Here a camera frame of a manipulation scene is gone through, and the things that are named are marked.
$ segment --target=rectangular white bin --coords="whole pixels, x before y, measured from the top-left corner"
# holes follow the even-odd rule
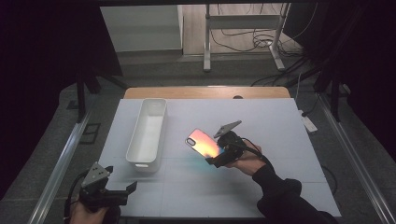
[[[161,165],[166,100],[145,99],[134,126],[126,160],[138,172],[156,172]]]

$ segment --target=black sleeve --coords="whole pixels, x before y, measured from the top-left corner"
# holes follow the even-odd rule
[[[257,207],[274,223],[333,224],[335,218],[323,215],[314,206],[300,197],[302,185],[294,179],[282,180],[269,166],[264,165],[253,180],[262,187],[262,198]]]

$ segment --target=white power strip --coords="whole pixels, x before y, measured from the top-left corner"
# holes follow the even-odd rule
[[[315,124],[308,117],[301,116],[301,120],[303,121],[303,124],[304,124],[307,132],[315,133],[318,130],[317,126],[315,126]]]

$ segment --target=smartphone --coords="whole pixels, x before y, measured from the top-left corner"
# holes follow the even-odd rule
[[[215,140],[199,129],[187,137],[186,144],[205,158],[215,158],[224,151]]]

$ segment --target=hand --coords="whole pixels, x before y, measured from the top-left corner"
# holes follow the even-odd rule
[[[245,144],[247,147],[259,150],[262,152],[262,148],[257,145],[252,145],[249,141],[244,140]],[[238,168],[240,171],[242,171],[246,175],[254,175],[256,171],[258,171],[260,168],[262,168],[265,165],[265,162],[262,161],[257,155],[245,150],[244,154],[236,161],[232,161],[225,165],[228,168]]]
[[[76,202],[72,208],[71,224],[101,224],[108,208],[100,208],[93,213],[81,202]]]

